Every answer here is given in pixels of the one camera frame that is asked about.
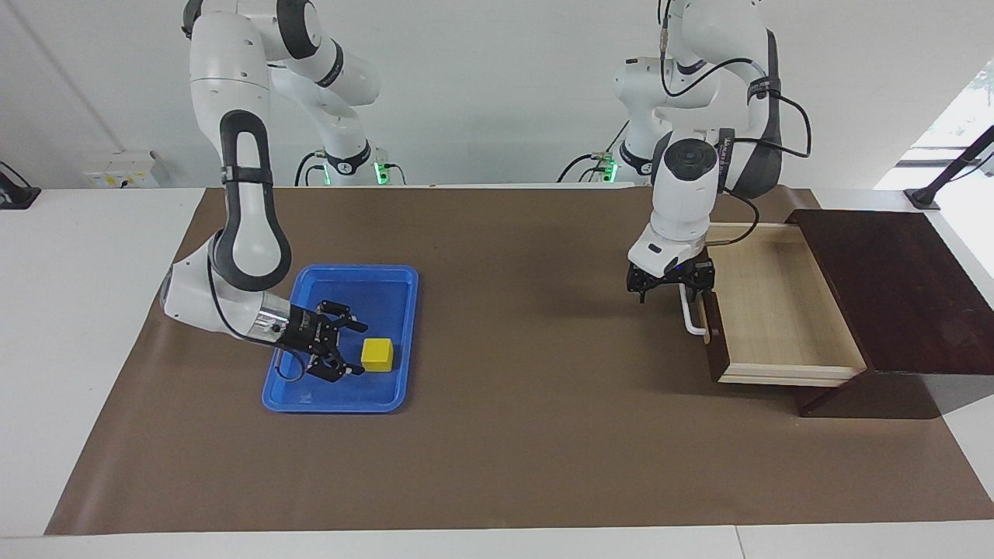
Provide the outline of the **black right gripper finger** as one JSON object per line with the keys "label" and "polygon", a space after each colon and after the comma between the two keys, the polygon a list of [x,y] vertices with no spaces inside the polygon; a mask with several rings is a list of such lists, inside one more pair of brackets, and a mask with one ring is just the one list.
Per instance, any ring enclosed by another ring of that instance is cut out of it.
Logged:
{"label": "black right gripper finger", "polygon": [[338,333],[342,329],[352,332],[368,332],[369,326],[359,322],[348,305],[330,300],[321,300],[321,335]]}
{"label": "black right gripper finger", "polygon": [[361,376],[366,369],[360,365],[348,363],[340,353],[311,354],[305,374],[312,375],[329,383],[335,383],[346,376]]}

